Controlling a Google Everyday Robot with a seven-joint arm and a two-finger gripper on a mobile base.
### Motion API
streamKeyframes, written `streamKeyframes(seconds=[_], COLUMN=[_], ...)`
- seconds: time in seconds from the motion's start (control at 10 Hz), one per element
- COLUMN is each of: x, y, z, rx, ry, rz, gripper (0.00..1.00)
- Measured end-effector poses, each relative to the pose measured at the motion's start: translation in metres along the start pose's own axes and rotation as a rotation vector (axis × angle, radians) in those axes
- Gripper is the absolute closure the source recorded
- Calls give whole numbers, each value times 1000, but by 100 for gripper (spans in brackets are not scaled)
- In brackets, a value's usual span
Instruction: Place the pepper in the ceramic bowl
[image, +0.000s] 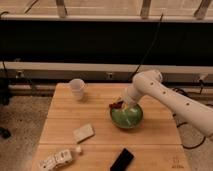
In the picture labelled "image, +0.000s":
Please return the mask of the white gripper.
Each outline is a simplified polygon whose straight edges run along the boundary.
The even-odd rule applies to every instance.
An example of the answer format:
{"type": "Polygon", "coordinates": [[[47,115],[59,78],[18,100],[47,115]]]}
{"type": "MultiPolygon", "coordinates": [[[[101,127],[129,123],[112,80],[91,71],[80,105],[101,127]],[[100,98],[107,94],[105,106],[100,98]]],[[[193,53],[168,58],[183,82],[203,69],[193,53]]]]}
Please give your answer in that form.
{"type": "Polygon", "coordinates": [[[139,92],[134,86],[128,86],[122,92],[121,97],[128,107],[134,107],[139,101],[139,92]]]}

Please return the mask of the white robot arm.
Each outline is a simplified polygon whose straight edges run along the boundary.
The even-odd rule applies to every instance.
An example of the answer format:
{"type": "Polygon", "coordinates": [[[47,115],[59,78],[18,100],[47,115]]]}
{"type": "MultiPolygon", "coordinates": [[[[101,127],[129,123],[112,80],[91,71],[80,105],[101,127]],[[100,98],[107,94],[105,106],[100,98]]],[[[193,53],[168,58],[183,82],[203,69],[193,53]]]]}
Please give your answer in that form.
{"type": "Polygon", "coordinates": [[[121,98],[127,105],[135,106],[144,95],[149,95],[213,141],[213,108],[167,88],[162,84],[162,79],[159,70],[137,73],[122,92],[121,98]]]}

